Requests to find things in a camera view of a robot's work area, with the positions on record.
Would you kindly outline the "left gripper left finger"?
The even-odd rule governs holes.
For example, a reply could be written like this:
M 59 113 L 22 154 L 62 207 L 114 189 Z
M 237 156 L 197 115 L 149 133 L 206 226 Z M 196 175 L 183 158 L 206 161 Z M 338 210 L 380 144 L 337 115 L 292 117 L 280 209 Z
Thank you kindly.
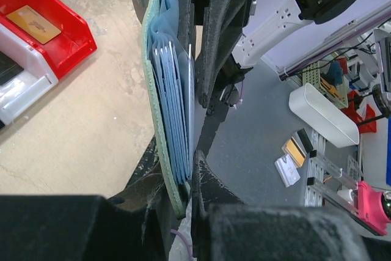
M 125 188 L 105 198 L 2 196 L 2 260 L 188 260 L 152 139 Z

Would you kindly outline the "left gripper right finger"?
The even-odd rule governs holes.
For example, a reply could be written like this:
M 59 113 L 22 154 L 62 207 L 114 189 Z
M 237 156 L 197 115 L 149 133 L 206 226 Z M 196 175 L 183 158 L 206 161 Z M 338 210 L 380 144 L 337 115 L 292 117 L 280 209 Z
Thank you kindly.
M 362 237 L 334 209 L 242 203 L 194 155 L 192 251 L 198 260 L 370 260 Z

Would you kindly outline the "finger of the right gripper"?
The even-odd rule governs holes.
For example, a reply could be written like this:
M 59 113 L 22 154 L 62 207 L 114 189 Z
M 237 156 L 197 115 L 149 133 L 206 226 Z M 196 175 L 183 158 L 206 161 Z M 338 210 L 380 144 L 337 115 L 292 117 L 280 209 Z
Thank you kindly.
M 202 27 L 200 54 L 195 61 L 197 98 L 206 108 L 217 74 L 237 44 L 249 19 L 252 0 L 194 0 L 195 23 Z
M 191 57 L 196 53 L 196 28 L 194 24 L 194 4 L 192 0 L 178 0 L 179 2 L 179 25 L 178 39 L 184 49 L 191 45 Z

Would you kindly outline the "green card holder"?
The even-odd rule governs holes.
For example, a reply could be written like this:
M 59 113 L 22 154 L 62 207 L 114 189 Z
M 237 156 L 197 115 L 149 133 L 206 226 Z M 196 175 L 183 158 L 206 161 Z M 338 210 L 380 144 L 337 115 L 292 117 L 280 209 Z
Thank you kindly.
M 194 154 L 192 46 L 178 39 L 179 0 L 133 0 L 141 9 L 141 58 L 164 183 L 178 219 L 186 216 Z

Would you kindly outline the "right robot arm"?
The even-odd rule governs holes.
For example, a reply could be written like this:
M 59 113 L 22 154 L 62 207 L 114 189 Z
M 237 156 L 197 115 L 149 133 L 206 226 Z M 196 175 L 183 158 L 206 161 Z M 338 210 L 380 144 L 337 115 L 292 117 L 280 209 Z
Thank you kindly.
M 357 0 L 269 0 L 274 11 L 242 35 L 255 0 L 180 0 L 180 35 L 194 40 L 203 28 L 201 52 L 195 62 L 195 98 L 206 108 L 218 73 L 228 58 L 250 66 L 293 32 L 310 24 L 324 24 L 340 16 Z

